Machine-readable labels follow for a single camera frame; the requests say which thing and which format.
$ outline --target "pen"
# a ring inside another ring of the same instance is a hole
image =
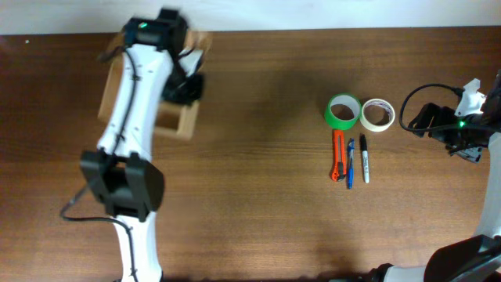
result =
[[[366,136],[363,134],[360,136],[360,150],[362,151],[363,179],[366,183],[369,183],[369,153],[367,153]]]
[[[350,167],[348,169],[348,189],[353,186],[353,154],[355,152],[355,140],[350,138],[348,142],[348,156],[350,158]]]

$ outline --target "black marker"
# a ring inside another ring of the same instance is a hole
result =
[[[363,160],[363,180],[369,183],[369,153],[367,153],[367,140],[366,136],[360,136],[360,150],[362,151]]]

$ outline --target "wooden table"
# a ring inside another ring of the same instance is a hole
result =
[[[121,276],[114,228],[69,223],[59,209],[84,183],[78,161],[104,124],[96,115],[111,34],[0,37],[0,280],[112,281]],[[486,93],[501,62],[501,28],[358,29],[215,33],[194,138],[154,138],[166,193],[157,221],[168,277],[267,279],[425,264],[469,237],[488,176],[444,145],[359,123],[371,181],[334,183],[326,102],[350,92],[399,110],[417,86]],[[413,98],[456,107],[441,89]],[[102,215],[87,196],[74,215]]]

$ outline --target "tape roll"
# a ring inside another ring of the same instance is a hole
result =
[[[376,107],[381,107],[383,108],[384,111],[388,114],[390,117],[390,121],[386,125],[373,125],[369,121],[367,121],[367,118],[364,114],[366,111],[367,107],[370,106],[376,106]],[[382,132],[385,131],[390,127],[390,125],[393,123],[395,120],[395,110],[391,106],[390,103],[386,102],[383,99],[370,99],[366,103],[363,104],[362,107],[362,116],[360,117],[360,123],[363,125],[363,127],[369,129],[372,132]]]
[[[335,105],[344,105],[348,107],[353,113],[353,118],[351,120],[344,120],[336,117],[331,110],[331,107]],[[362,112],[361,109],[362,105],[360,104],[360,101],[356,99],[352,94],[337,94],[334,97],[330,98],[324,117],[331,128],[347,130],[352,128],[353,125],[357,122],[360,117],[360,113]]]

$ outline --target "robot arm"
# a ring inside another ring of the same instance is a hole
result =
[[[151,143],[161,100],[191,104],[201,96],[203,79],[196,71],[203,52],[182,52],[186,30],[184,19],[166,9],[156,20],[129,20],[113,114],[98,151],[86,151],[81,157],[81,170],[94,197],[116,220],[124,270],[121,282],[162,281],[155,218],[164,177],[151,164]]]
[[[457,129],[430,132],[429,136],[446,144],[454,154],[472,161],[480,161],[481,147],[488,145],[491,166],[485,194],[481,221],[470,239],[444,247],[436,251],[426,266],[400,268],[382,265],[373,269],[368,279],[371,282],[477,282],[501,280],[496,270],[501,266],[501,133],[499,130],[476,129],[476,125],[501,128],[501,71],[496,77],[493,89],[487,97],[477,92],[478,80],[465,85],[461,101],[456,111],[448,107],[427,104],[406,130],[431,129],[437,126],[457,124]],[[460,130],[465,123],[471,129]],[[414,132],[423,137],[423,132]],[[476,152],[467,148],[475,145]]]

